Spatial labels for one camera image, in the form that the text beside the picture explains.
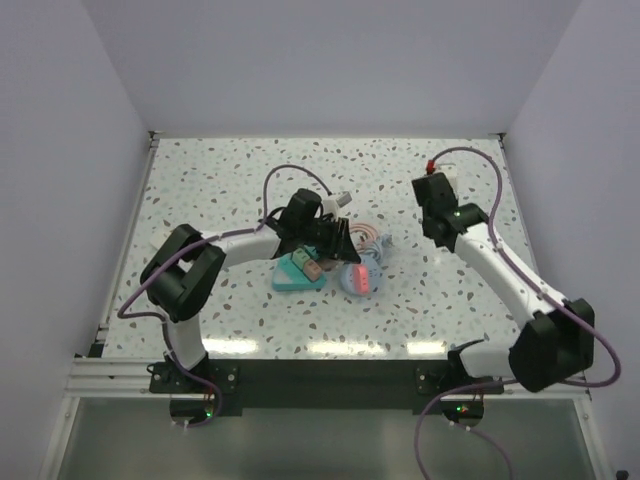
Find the blue round power strip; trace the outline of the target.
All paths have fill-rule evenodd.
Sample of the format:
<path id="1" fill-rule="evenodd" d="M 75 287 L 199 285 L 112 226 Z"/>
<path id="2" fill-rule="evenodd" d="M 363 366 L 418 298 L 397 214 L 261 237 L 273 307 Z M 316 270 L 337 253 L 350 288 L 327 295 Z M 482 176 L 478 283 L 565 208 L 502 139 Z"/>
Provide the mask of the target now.
<path id="1" fill-rule="evenodd" d="M 362 256 L 359 263 L 344 264 L 339 272 L 342 289 L 354 296 L 371 296 L 380 290 L 384 271 L 371 256 Z"/>

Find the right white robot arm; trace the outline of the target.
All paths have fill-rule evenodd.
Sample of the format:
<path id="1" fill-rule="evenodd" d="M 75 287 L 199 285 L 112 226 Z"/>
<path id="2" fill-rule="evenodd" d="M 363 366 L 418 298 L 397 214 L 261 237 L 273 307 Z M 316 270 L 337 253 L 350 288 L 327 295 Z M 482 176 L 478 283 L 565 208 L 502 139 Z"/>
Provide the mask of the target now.
<path id="1" fill-rule="evenodd" d="M 594 336 L 569 315 L 592 327 L 591 305 L 584 299 L 568 300 L 516 259 L 515 265 L 533 283 L 519 277 L 502 257 L 513 250 L 491 232 L 489 216 L 473 203 L 461 205 L 445 174 L 414 179 L 412 187 L 422 209 L 423 235 L 475 270 L 518 329 L 511 345 L 479 339 L 451 349 L 445 369 L 448 386 L 466 393 L 481 379 L 493 377 L 515 379 L 528 391 L 539 392 L 590 368 Z"/>

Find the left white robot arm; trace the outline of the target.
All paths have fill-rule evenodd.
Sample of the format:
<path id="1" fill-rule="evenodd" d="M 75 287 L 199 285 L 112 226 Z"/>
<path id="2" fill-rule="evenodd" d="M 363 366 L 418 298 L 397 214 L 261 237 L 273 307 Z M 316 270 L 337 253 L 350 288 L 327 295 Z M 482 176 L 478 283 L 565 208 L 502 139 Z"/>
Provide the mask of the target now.
<path id="1" fill-rule="evenodd" d="M 311 247 L 321 259 L 360 262 L 349 221 L 339 215 L 351 202 L 348 192 L 322 199 L 299 189 L 254 229 L 215 234 L 210 238 L 189 224 L 176 227 L 147 264 L 140 286 L 164 315 L 167 357 L 175 364 L 171 378 L 185 392 L 200 390 L 207 380 L 208 354 L 202 342 L 199 313 L 221 270 L 273 260 Z"/>

